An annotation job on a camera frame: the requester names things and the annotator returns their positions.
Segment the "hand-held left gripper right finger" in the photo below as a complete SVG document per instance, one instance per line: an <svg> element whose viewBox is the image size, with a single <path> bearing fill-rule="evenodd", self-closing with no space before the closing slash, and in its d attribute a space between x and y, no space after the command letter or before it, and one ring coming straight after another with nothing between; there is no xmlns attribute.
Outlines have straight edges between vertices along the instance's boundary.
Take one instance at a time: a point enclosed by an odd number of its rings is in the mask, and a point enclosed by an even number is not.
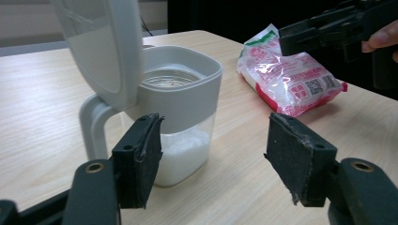
<svg viewBox="0 0 398 225"><path fill-rule="evenodd" d="M324 177L332 168L337 148L295 117L269 116L265 159L292 195L294 204L321 207L326 200Z"/></svg>

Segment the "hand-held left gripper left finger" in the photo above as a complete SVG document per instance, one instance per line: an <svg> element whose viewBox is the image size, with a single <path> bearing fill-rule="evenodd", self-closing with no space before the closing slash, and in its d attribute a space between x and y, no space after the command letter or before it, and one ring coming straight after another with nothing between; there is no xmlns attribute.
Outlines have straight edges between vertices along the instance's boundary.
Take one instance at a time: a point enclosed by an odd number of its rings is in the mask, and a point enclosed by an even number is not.
<svg viewBox="0 0 398 225"><path fill-rule="evenodd" d="M160 165L161 122L151 113L138 118L112 151L119 206L146 208Z"/></svg>

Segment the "pink printed plastic bag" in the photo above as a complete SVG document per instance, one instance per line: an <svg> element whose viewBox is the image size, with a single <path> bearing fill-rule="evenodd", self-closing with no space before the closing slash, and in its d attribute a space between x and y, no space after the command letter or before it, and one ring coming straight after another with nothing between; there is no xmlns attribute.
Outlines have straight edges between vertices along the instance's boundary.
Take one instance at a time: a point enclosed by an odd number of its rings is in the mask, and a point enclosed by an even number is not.
<svg viewBox="0 0 398 225"><path fill-rule="evenodd" d="M347 90L306 52L283 56L278 29L269 25L245 41L237 73L276 113L297 117Z"/></svg>

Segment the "black curtain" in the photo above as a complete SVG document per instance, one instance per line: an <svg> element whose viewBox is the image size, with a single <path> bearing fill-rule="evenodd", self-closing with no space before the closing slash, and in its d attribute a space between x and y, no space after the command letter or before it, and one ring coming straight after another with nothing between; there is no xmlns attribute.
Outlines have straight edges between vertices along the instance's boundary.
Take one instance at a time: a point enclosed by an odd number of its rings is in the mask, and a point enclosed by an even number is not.
<svg viewBox="0 0 398 225"><path fill-rule="evenodd" d="M239 43L247 41L269 24L283 28L344 0L167 0L168 31L205 30ZM398 100L398 87L379 90L373 85L372 56L346 63L343 52L333 47L311 51L310 55L335 78Z"/></svg>

